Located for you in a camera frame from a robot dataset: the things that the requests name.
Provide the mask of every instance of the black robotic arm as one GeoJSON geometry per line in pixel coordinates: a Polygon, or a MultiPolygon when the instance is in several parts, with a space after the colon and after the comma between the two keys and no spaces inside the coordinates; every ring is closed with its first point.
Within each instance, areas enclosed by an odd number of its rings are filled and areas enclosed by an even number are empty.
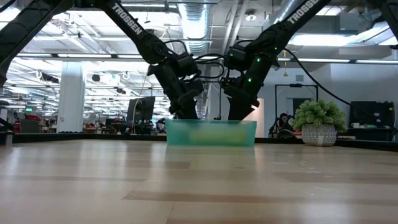
{"type": "Polygon", "coordinates": [[[13,58],[51,18],[71,7],[102,9],[135,43],[142,58],[170,100],[170,112],[183,119],[197,119],[194,97],[203,91],[199,80],[183,82],[181,77],[196,74],[198,67],[187,52],[177,55],[155,35],[147,32],[117,0],[33,0],[17,17],[0,30],[0,86],[6,82],[13,58]]]}
{"type": "MultiPolygon", "coordinates": [[[[222,87],[229,96],[228,119],[242,120],[259,106],[257,94],[271,66],[279,66],[277,56],[293,35],[331,0],[307,0],[283,21],[263,31],[255,40],[241,40],[235,43],[227,54],[226,66],[241,72],[238,78],[225,78],[222,87]],[[241,42],[250,42],[247,46],[241,42]]],[[[398,0],[368,0],[378,7],[398,38],[398,0]]]]}

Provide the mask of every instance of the computer monitor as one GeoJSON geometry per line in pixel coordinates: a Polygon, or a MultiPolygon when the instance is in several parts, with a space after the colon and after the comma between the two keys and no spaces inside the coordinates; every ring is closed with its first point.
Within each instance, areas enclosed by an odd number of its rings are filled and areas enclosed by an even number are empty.
{"type": "Polygon", "coordinates": [[[154,114],[155,97],[148,96],[139,99],[130,100],[127,110],[127,122],[134,121],[150,121],[154,114]]]}
{"type": "Polygon", "coordinates": [[[107,119],[105,120],[105,125],[106,125],[106,126],[111,125],[111,124],[113,123],[113,120],[114,120],[114,119],[107,118],[107,119]]]}

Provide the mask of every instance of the translucent plastic container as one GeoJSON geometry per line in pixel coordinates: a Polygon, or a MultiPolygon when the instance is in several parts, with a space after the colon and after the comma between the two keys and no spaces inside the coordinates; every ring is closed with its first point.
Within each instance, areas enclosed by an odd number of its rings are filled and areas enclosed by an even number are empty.
{"type": "Polygon", "coordinates": [[[171,146],[253,146],[256,121],[179,120],[166,121],[167,144],[171,146]]]}

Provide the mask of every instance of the white column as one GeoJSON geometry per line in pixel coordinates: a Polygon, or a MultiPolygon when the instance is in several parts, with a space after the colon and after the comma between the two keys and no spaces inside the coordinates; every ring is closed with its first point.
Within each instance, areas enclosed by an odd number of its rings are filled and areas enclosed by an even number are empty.
{"type": "Polygon", "coordinates": [[[81,62],[62,66],[57,132],[83,130],[86,75],[81,62]]]}

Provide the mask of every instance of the cable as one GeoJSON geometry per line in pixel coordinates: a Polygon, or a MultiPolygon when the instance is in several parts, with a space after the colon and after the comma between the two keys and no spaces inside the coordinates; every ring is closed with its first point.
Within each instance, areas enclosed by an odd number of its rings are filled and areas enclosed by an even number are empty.
{"type": "Polygon", "coordinates": [[[361,16],[366,22],[373,22],[373,21],[367,20],[367,19],[365,18],[365,16],[362,15],[361,13],[359,13],[359,16],[361,16]]]}
{"type": "Polygon", "coordinates": [[[240,43],[243,43],[243,42],[252,42],[253,40],[240,40],[240,41],[238,41],[238,42],[236,42],[235,44],[240,44],[240,43]]]}
{"type": "Polygon", "coordinates": [[[211,62],[211,61],[214,61],[214,60],[218,60],[218,59],[220,59],[220,58],[225,59],[225,56],[222,55],[222,54],[208,53],[208,54],[204,54],[204,55],[201,55],[201,56],[199,56],[199,57],[193,59],[193,61],[197,61],[197,60],[199,60],[199,59],[201,59],[201,58],[208,57],[208,56],[215,56],[215,57],[217,57],[217,58],[213,58],[213,59],[209,59],[209,60],[204,60],[204,61],[201,61],[201,62],[211,62]]]}
{"type": "Polygon", "coordinates": [[[218,106],[219,106],[219,111],[218,111],[218,116],[220,117],[220,119],[221,119],[221,81],[219,81],[220,83],[219,83],[219,85],[220,85],[220,88],[218,89],[218,97],[219,97],[219,103],[218,103],[218,106]]]}
{"type": "Polygon", "coordinates": [[[330,9],[333,9],[334,7],[338,7],[342,12],[344,12],[344,10],[340,6],[332,6],[324,13],[324,16],[330,11],[330,9]]]}
{"type": "Polygon", "coordinates": [[[14,4],[17,0],[10,0],[7,3],[5,3],[3,6],[0,8],[0,13],[2,13],[4,10],[6,10],[8,7],[10,7],[12,4],[14,4]]]}
{"type": "Polygon", "coordinates": [[[310,74],[310,72],[308,72],[308,70],[304,67],[304,65],[299,61],[299,59],[297,58],[297,56],[295,54],[293,54],[292,51],[290,51],[289,49],[284,48],[284,50],[286,50],[289,54],[291,54],[291,56],[297,61],[298,65],[301,67],[301,69],[308,75],[308,77],[310,77],[310,79],[317,84],[323,91],[327,92],[329,95],[331,95],[332,97],[336,98],[337,100],[340,100],[341,102],[351,106],[351,103],[348,103],[347,101],[341,99],[340,97],[334,95],[331,91],[327,90],[325,87],[323,87],[323,85],[321,85],[321,83],[319,83],[318,81],[316,81],[316,79],[314,79],[312,77],[312,75],[310,74]]]}
{"type": "Polygon", "coordinates": [[[139,92],[138,96],[141,96],[142,94],[142,90],[144,89],[144,85],[145,85],[145,81],[147,80],[147,75],[144,77],[144,80],[142,81],[142,87],[141,87],[141,91],[139,92]]]}
{"type": "Polygon", "coordinates": [[[215,77],[198,76],[197,78],[220,78],[220,77],[222,77],[222,76],[224,75],[224,72],[225,72],[224,65],[222,65],[222,64],[219,63],[219,62],[208,62],[208,63],[205,63],[205,65],[210,65],[210,64],[219,65],[219,66],[221,67],[221,72],[220,72],[220,74],[217,75],[217,76],[215,76],[215,77]]]}
{"type": "Polygon", "coordinates": [[[172,42],[181,43],[181,44],[184,46],[185,52],[188,52],[187,46],[185,45],[184,41],[182,41],[182,40],[169,40],[169,41],[166,41],[166,42],[164,42],[164,43],[165,43],[165,44],[168,44],[168,43],[172,43],[172,42]]]}

